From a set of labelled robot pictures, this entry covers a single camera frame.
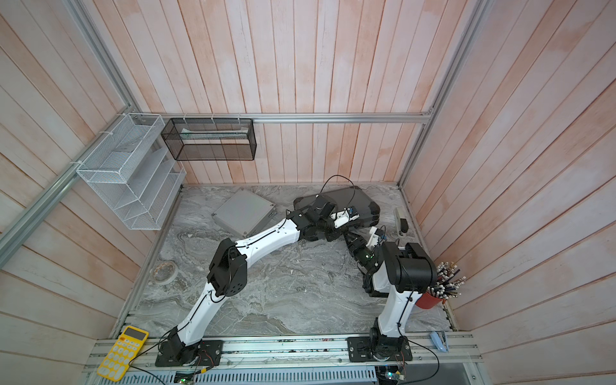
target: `gray aluminum case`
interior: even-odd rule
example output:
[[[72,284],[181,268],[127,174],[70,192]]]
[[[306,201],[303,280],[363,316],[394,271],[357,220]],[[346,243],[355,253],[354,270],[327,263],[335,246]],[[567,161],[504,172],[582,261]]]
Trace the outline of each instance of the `gray aluminum case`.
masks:
[[[275,213],[275,204],[241,188],[212,217],[220,227],[244,239],[263,230]]]

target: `calculator screen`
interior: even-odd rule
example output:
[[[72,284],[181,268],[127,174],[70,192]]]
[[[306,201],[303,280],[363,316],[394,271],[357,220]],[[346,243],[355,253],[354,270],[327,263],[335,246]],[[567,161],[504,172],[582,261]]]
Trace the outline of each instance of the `calculator screen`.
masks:
[[[132,329],[132,328],[126,328],[126,330],[124,330],[124,334],[126,334],[129,337],[133,337],[135,339],[138,339],[139,341],[142,341],[145,337],[145,333],[142,333],[138,330]]]

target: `blue object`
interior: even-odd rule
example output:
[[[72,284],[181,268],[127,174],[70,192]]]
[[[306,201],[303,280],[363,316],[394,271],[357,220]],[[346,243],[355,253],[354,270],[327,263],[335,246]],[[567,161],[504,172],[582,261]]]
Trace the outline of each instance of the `blue object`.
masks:
[[[443,333],[443,339],[440,338],[439,333]],[[440,352],[447,353],[449,351],[449,342],[447,341],[447,334],[444,331],[433,331],[432,333],[430,333],[430,338],[432,339],[432,343],[434,343],[434,346],[436,346],[436,348]]]

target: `wooden wall panel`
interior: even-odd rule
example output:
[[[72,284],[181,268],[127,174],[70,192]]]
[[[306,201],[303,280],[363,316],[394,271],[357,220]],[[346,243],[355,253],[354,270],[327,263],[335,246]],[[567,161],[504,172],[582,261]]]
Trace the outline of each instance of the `wooden wall panel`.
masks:
[[[614,381],[615,17],[494,4],[404,187],[495,384]]]
[[[144,30],[151,20],[166,20],[160,4],[148,11],[140,24]],[[156,43],[187,39],[168,28],[152,33],[158,40],[148,47],[154,50]],[[111,53],[120,59],[117,50],[112,47]],[[184,77],[183,84],[195,84],[196,65],[186,64],[193,71],[189,82],[178,57],[175,52],[162,59],[177,67],[170,74],[173,82]],[[125,62],[118,65],[127,68]],[[203,99],[193,97],[191,88],[180,96],[195,111],[195,101]],[[141,103],[158,96],[136,97]],[[166,97],[175,99],[176,93]],[[124,107],[62,0],[0,4],[0,232]],[[152,239],[153,232],[128,230],[84,182],[78,183],[0,272],[2,379],[74,383],[95,340],[108,337]],[[76,350],[58,349],[66,343]]]
[[[158,113],[427,110],[476,5],[475,0],[84,3],[141,109]],[[294,183],[340,174],[396,181],[417,138],[415,128],[266,124],[258,128],[262,150],[254,161],[187,162],[193,171],[188,179]]]

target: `metal grille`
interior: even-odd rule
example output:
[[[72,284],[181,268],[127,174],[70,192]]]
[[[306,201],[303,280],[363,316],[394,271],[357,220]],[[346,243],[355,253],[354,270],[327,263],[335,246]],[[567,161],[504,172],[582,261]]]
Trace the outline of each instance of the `metal grille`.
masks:
[[[129,229],[159,230],[186,175],[166,148],[148,154],[163,128],[160,115],[128,114],[78,168]]]
[[[140,115],[143,114],[127,114],[96,146],[77,170],[82,179],[93,183],[128,182],[164,128],[160,115]]]
[[[251,119],[171,118],[162,133],[175,160],[254,160]]]
[[[212,370],[195,376],[195,384],[342,384],[376,382],[374,367],[266,368]]]

